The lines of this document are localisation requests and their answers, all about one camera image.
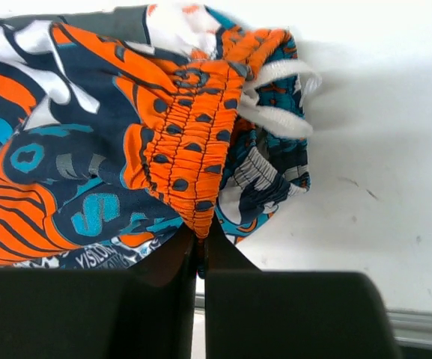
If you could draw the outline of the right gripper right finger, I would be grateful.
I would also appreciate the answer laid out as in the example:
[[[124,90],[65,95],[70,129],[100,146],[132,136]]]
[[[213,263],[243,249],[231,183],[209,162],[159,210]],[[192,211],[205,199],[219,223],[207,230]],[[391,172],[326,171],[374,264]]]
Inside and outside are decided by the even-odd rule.
[[[208,358],[399,358],[383,300],[356,271],[264,271],[211,224],[204,243]]]

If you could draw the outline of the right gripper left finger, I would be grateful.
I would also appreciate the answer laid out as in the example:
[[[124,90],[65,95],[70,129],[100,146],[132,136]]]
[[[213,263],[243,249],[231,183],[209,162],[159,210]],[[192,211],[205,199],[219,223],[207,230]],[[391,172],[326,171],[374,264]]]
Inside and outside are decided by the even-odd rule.
[[[0,358],[189,358],[188,227],[126,270],[0,269]]]

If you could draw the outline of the colourful patterned shorts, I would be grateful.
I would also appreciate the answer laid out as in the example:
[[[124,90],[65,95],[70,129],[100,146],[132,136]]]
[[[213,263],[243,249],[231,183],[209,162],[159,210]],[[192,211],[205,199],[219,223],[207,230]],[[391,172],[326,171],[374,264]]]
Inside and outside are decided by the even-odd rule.
[[[0,19],[0,267],[126,269],[238,243],[306,193],[321,83],[283,29],[204,5]]]

